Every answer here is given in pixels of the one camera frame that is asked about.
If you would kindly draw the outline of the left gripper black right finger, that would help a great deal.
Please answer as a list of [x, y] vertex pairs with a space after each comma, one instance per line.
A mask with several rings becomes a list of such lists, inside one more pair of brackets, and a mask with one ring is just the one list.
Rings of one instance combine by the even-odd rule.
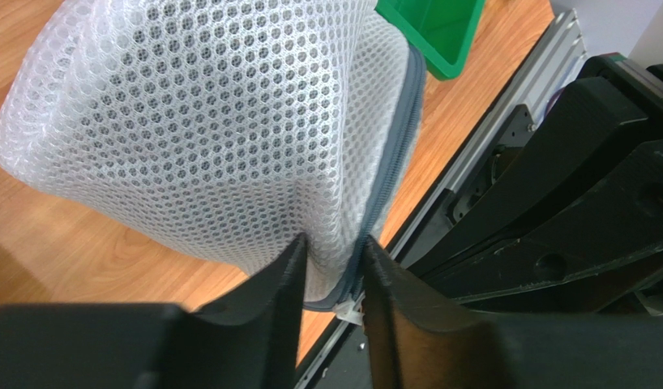
[[375, 388], [663, 388], [663, 318], [480, 314], [373, 239], [361, 269]]

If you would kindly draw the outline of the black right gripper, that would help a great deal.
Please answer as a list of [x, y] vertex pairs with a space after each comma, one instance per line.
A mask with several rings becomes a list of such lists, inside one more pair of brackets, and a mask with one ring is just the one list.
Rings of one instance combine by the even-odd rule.
[[464, 218], [409, 266], [416, 276], [449, 268], [505, 238], [597, 156], [640, 145], [663, 156], [663, 67], [618, 53], [592, 57], [537, 132]]

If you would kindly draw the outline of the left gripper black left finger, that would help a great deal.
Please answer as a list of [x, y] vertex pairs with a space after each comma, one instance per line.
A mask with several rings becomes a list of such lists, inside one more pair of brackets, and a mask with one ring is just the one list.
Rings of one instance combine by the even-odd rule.
[[307, 240], [195, 312], [173, 303], [0, 305], [0, 388], [291, 388]]

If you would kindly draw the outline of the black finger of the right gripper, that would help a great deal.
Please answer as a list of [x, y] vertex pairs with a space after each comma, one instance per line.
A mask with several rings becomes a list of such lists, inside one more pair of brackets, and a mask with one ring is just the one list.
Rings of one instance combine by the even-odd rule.
[[663, 139], [640, 144], [575, 202], [426, 283], [462, 302], [570, 283], [663, 251]]

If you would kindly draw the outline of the white mesh laundry bag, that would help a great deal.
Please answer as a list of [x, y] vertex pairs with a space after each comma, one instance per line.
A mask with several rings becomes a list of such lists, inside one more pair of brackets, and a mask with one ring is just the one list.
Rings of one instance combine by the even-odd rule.
[[249, 275], [304, 233], [305, 307], [360, 324], [426, 81], [375, 7], [65, 1], [0, 109], [0, 166]]

